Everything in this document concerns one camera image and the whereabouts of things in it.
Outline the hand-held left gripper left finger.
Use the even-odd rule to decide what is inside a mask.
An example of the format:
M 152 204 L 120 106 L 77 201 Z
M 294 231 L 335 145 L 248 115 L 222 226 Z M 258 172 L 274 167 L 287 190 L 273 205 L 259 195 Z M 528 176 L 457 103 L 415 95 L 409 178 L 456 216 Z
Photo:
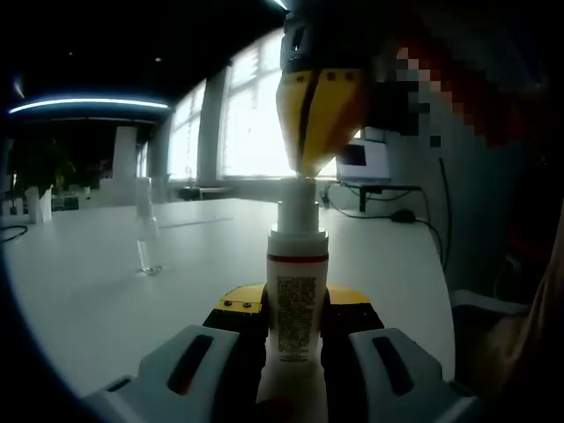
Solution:
M 124 376 L 84 398 L 100 422 L 249 422 L 265 365 L 266 288 L 239 286 Z

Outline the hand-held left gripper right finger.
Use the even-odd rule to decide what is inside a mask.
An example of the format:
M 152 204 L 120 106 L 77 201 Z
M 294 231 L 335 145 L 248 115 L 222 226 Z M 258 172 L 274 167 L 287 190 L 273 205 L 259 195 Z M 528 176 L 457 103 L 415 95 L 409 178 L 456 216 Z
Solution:
M 321 364 L 331 422 L 478 422 L 480 400 L 447 382 L 441 363 L 401 330 L 387 328 L 369 299 L 327 287 Z

